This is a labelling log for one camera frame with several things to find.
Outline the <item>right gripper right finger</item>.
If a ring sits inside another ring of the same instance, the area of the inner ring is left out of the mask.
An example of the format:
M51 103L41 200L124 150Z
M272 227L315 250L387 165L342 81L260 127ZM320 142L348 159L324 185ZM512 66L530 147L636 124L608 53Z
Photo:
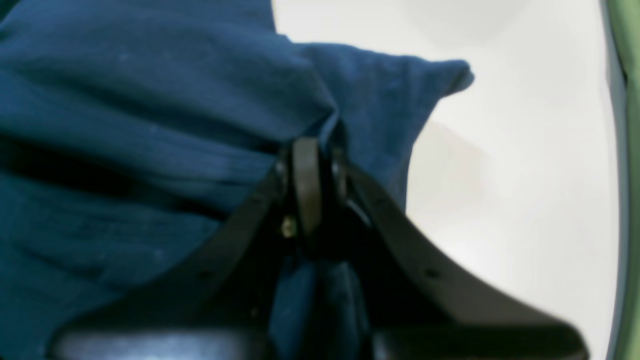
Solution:
M372 360L587 360L572 325L514 299L439 250L342 150L330 162L334 248L354 269Z

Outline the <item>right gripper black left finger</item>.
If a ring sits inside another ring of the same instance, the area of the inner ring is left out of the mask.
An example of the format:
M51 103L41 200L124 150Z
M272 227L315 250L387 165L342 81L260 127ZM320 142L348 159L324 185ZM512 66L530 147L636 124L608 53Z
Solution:
M278 360L282 267L322 222L318 140L300 137L183 262L55 331L50 360Z

